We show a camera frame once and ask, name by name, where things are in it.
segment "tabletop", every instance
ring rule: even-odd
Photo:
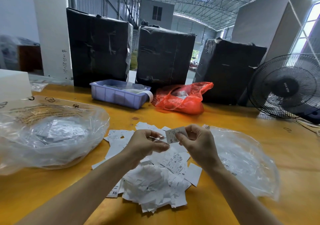
[[[95,101],[90,89],[48,85],[41,93],[92,104],[110,115],[110,129],[134,130],[141,122],[170,128],[190,123],[241,131],[261,143],[275,160],[281,185],[278,202],[260,198],[284,224],[319,224],[320,221],[320,139],[292,120],[275,120],[254,108],[204,105],[201,115],[158,110],[150,103],[133,110]],[[91,165],[104,159],[109,144],[105,140],[77,165],[61,170],[25,168],[0,177],[0,224],[13,224],[91,171]],[[86,225],[109,224],[238,224],[221,192],[202,172],[197,187],[186,191],[187,206],[159,208],[155,214],[142,214],[141,207],[118,198],[106,198],[86,221]]]

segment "red plastic bag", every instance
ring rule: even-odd
[[[152,104],[155,107],[187,114],[203,113],[202,94],[212,89],[212,82],[195,82],[190,85],[171,85],[157,89]]]

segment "black plastic wrapping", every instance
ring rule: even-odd
[[[217,38],[206,40],[193,82],[213,82],[203,102],[235,105],[246,89],[266,47]]]
[[[74,85],[127,81],[133,27],[129,22],[66,9]]]
[[[185,84],[196,35],[162,28],[139,28],[136,83],[157,88]]]

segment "hand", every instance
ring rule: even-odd
[[[151,155],[153,151],[161,153],[170,148],[169,144],[165,142],[153,142],[154,138],[160,138],[161,136],[160,133],[153,130],[136,130],[134,132],[128,145],[122,151],[132,160],[133,168],[138,166],[139,162],[146,156]]]
[[[214,136],[210,130],[191,124],[186,126],[186,132],[189,139],[181,133],[176,134],[179,144],[188,150],[191,157],[203,169],[223,167],[214,144]]]

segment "purple plastic bin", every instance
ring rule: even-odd
[[[140,109],[140,107],[148,100],[149,96],[146,93],[134,94],[119,89],[106,87],[126,85],[124,81],[113,79],[102,80],[90,83],[91,96],[93,99],[102,100],[117,105],[126,106],[132,109]]]

